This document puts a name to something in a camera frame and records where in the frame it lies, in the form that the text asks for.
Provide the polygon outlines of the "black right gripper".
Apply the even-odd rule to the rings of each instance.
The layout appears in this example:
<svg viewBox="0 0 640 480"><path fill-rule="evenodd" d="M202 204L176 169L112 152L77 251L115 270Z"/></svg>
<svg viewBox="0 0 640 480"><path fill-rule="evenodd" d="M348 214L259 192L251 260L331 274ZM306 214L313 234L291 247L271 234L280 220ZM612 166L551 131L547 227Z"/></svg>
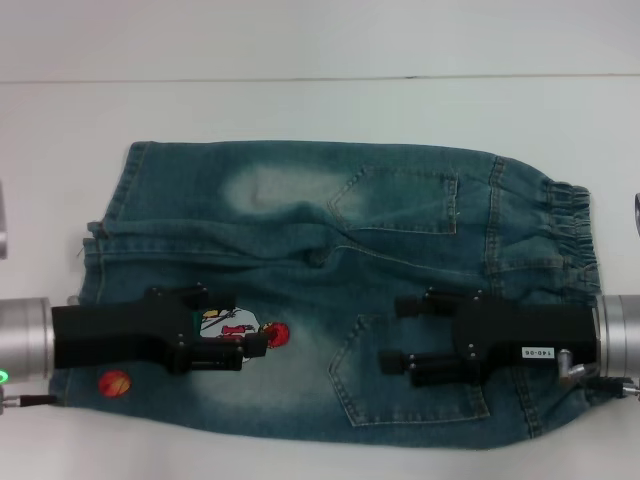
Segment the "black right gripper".
<svg viewBox="0 0 640 480"><path fill-rule="evenodd" d="M455 354L379 352L383 374L407 374L411 385L473 384L474 371L490 374L510 366L557 368L559 352L576 363L597 360L594 314L589 306L520 305L491 296L429 289L394 300L398 318L453 317Z"/></svg>

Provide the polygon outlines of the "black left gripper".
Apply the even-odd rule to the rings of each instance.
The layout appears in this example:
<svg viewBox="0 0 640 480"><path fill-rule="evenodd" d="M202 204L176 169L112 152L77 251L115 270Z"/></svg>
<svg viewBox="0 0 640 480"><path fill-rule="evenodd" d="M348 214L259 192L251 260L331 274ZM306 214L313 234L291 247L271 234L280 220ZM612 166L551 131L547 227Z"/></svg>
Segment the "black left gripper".
<svg viewBox="0 0 640 480"><path fill-rule="evenodd" d="M194 312L232 310L236 296L203 285L152 288L135 301L54 307L57 369L145 361L174 374L240 371L245 359L266 355L264 333L204 338L195 333Z"/></svg>

